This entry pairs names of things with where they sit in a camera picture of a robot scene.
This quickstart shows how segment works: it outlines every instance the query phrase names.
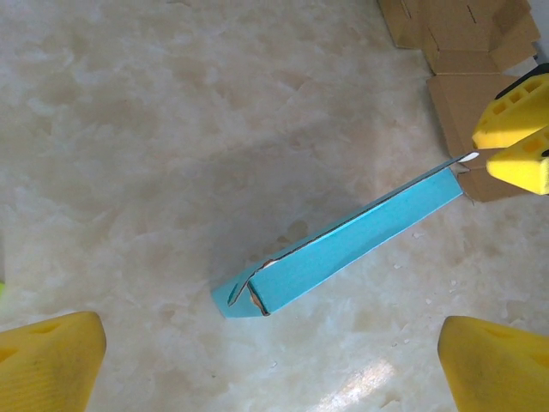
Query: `box flap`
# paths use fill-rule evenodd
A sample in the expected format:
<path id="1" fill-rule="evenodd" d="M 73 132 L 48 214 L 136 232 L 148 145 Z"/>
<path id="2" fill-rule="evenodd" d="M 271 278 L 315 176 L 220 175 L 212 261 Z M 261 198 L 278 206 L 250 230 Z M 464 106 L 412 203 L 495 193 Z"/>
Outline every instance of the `box flap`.
<path id="1" fill-rule="evenodd" d="M 468 0 L 431 0 L 427 25 L 439 50 L 490 51 L 489 33 Z"/>
<path id="2" fill-rule="evenodd" d="M 490 52 L 492 61 L 499 71 L 505 71 L 535 56 L 537 51 L 531 42 L 522 38 L 515 38 L 504 42 L 500 47 Z"/>
<path id="3" fill-rule="evenodd" d="M 522 0 L 425 4 L 422 49 L 436 74 L 501 73 L 536 53 L 540 33 Z"/>
<path id="4" fill-rule="evenodd" d="M 474 150 L 473 131 L 480 116 L 488 103 L 516 79 L 504 75 L 445 75 L 427 81 L 450 156 Z M 472 162 L 482 161 L 486 163 L 486 158 Z"/>
<path id="5" fill-rule="evenodd" d="M 421 25 L 417 0 L 378 0 L 383 18 L 397 47 L 419 49 Z"/>
<path id="6" fill-rule="evenodd" d="M 478 202 L 491 202 L 506 197 L 525 195 L 529 192 L 490 176 L 486 169 L 459 173 L 457 181 L 465 194 Z"/>

